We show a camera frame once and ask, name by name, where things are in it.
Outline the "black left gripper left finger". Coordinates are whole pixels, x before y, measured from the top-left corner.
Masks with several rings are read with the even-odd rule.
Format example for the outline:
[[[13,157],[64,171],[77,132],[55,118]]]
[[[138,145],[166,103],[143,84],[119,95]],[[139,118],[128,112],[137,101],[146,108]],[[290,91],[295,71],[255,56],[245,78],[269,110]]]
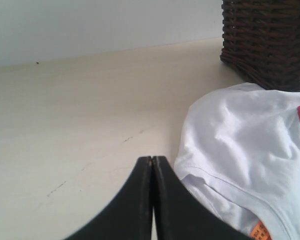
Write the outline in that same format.
[[[138,158],[128,179],[110,203],[68,240],[150,240],[153,203],[152,158]]]

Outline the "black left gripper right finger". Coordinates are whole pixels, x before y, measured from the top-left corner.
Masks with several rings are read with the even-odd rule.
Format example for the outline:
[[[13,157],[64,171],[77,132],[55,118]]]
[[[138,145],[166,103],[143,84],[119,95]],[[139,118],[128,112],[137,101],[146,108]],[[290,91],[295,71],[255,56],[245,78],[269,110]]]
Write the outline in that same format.
[[[249,240],[216,217],[182,184],[165,156],[152,158],[152,205],[158,240]]]

